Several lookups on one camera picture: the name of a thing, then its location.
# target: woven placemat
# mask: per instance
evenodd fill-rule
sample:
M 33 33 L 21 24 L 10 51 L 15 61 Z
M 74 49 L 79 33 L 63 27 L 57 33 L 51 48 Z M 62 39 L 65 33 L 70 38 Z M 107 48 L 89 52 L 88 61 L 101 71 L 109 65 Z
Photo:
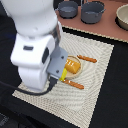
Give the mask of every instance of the woven placemat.
M 13 96 L 80 128 L 88 128 L 114 46 L 65 32 L 60 46 L 70 54 L 97 59 L 97 63 L 81 60 L 82 72 L 79 77 L 72 79 L 73 82 L 84 85 L 84 89 L 80 90 L 58 81 L 46 95 L 30 96 L 15 91 Z M 19 88 L 28 90 L 23 83 Z

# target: toy food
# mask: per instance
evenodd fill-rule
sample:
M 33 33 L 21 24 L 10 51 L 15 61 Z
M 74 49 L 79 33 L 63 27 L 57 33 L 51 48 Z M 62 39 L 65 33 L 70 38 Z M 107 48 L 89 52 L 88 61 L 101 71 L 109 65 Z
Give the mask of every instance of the toy food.
M 66 64 L 65 64 L 65 68 L 67 71 L 69 71 L 73 74 L 76 74 L 80 68 L 80 63 L 77 63 L 73 60 L 67 59 Z
M 84 89 L 84 86 L 83 86 L 83 85 L 78 84 L 78 83 L 75 83 L 75 82 L 72 82 L 72 81 L 67 80 L 67 79 L 65 79 L 65 80 L 64 80 L 64 81 L 62 81 L 62 82 L 63 82 L 63 83 L 65 83 L 65 84 L 68 84 L 68 85 L 74 86 L 74 87 L 76 87 L 76 88 L 79 88 L 79 89 Z
M 93 62 L 93 63 L 96 63 L 96 62 L 97 62 L 96 59 L 89 58 L 89 57 L 86 57 L 86 56 L 78 55 L 77 57 L 78 57 L 79 59 L 86 60 L 86 61 L 90 61 L 90 62 Z

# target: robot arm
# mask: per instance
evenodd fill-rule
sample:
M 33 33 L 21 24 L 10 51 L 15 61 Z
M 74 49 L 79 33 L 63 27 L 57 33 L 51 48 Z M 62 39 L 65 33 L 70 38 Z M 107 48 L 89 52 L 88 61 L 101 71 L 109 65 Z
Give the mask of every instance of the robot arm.
M 59 47 L 63 31 L 53 0 L 1 2 L 17 29 L 11 61 L 27 88 L 42 92 L 49 76 L 52 81 L 61 77 L 68 56 Z

